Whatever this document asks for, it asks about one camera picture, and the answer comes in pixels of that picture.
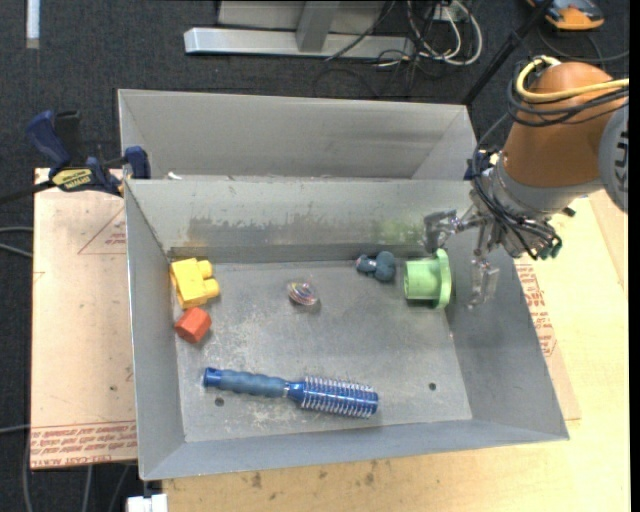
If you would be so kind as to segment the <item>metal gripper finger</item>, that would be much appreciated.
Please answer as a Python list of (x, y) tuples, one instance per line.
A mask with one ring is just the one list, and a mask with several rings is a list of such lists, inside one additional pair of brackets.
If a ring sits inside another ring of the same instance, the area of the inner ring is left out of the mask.
[(473, 259), (470, 267), (471, 293), (467, 305), (476, 307), (492, 299), (496, 293), (500, 269), (486, 259)]
[(424, 217), (423, 245), (427, 253), (442, 249), (447, 240), (457, 233), (455, 209), (435, 212)]

